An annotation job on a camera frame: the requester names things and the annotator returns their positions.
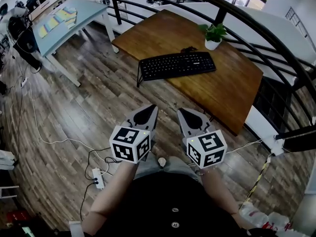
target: white cube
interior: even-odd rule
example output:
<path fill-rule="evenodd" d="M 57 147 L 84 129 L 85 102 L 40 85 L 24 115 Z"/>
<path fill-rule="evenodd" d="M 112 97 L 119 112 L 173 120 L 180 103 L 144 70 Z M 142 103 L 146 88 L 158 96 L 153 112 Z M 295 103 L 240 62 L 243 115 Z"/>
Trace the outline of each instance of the white cube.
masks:
<path fill-rule="evenodd" d="M 110 137 L 110 146 L 114 158 L 137 163 L 151 148 L 150 131 L 117 125 Z"/>
<path fill-rule="evenodd" d="M 187 155 L 200 168 L 221 163 L 226 150 L 227 144 L 221 130 L 187 139 Z"/>

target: desk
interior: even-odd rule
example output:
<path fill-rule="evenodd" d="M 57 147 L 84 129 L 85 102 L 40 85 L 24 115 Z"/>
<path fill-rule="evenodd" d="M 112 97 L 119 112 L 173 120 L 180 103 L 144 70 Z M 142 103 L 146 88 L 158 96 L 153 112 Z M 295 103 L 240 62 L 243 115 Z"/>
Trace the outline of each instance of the desk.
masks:
<path fill-rule="evenodd" d="M 46 0 L 43 4 L 47 3 L 46 5 L 42 6 L 42 4 L 37 7 L 30 16 L 30 19 L 33 23 L 37 23 L 41 18 L 49 14 L 54 6 L 57 6 L 59 2 L 64 2 L 64 0 Z"/>
<path fill-rule="evenodd" d="M 208 51 L 216 71 L 170 78 L 167 81 L 206 111 L 211 112 L 234 134 L 239 134 L 257 94 L 262 72 L 226 42 L 216 50 L 204 46 L 204 35 L 196 23 L 163 10 L 118 36 L 113 45 L 136 60 L 179 53 L 193 46 Z"/>
<path fill-rule="evenodd" d="M 114 40 L 114 33 L 112 26 L 110 24 L 109 16 L 107 13 L 107 6 L 104 4 L 90 2 L 85 0 L 67 0 L 58 8 L 62 9 L 64 7 L 74 7 L 77 9 L 77 19 L 76 25 L 70 29 L 67 28 L 64 22 L 56 26 L 52 31 L 50 31 L 44 38 L 39 36 L 39 28 L 46 22 L 49 21 L 53 15 L 47 15 L 33 28 L 34 36 L 38 44 L 40 53 L 45 57 L 51 64 L 58 68 L 69 80 L 71 80 L 76 86 L 80 86 L 77 79 L 71 75 L 53 56 L 57 48 L 59 48 L 63 43 L 65 43 L 73 34 L 84 28 L 87 24 L 92 22 L 96 17 L 102 15 L 104 24 L 108 33 L 110 40 Z"/>

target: black shirt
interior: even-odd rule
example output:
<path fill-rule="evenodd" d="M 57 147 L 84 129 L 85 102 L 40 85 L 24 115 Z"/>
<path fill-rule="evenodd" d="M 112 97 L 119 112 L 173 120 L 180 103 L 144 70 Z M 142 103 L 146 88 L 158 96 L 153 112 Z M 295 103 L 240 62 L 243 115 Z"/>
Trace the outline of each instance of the black shirt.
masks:
<path fill-rule="evenodd" d="M 131 183 L 96 236 L 124 233 L 243 236 L 245 231 L 212 202 L 200 183 L 186 175 L 159 172 Z"/>

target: light blue table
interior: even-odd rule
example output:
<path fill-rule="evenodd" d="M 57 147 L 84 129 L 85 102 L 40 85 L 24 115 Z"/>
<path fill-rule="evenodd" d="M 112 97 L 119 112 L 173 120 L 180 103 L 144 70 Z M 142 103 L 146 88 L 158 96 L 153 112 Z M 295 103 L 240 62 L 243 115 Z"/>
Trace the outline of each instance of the light blue table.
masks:
<path fill-rule="evenodd" d="M 75 76 L 71 75 L 53 56 L 57 48 L 65 43 L 73 34 L 84 28 L 87 24 L 92 22 L 96 17 L 102 15 L 106 30 L 110 41 L 115 39 L 113 29 L 107 13 L 107 6 L 101 3 L 86 1 L 86 0 L 67 0 L 55 10 L 62 9 L 64 7 L 76 8 L 77 19 L 76 25 L 71 29 L 68 29 L 66 24 L 62 22 L 51 30 L 44 38 L 39 36 L 39 28 L 47 23 L 53 15 L 49 14 L 33 26 L 33 32 L 36 42 L 38 44 L 41 55 L 46 58 L 52 65 L 58 68 L 70 81 L 76 86 L 80 86 Z M 113 46 L 113 50 L 117 53 L 119 50 Z"/>

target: brown wooden tabletop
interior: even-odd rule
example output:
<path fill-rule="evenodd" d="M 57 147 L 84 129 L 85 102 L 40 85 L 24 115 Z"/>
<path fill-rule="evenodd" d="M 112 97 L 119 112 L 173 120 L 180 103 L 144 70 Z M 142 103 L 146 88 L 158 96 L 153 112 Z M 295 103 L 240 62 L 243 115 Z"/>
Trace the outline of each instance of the brown wooden tabletop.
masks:
<path fill-rule="evenodd" d="M 211 112 L 234 134 L 239 134 L 263 73 L 237 49 L 223 41 L 214 51 L 209 51 L 204 46 L 204 35 L 198 25 L 168 10 L 145 19 L 112 43 L 138 61 L 179 53 L 189 46 L 208 51 L 216 71 L 166 80 L 205 111 Z"/>

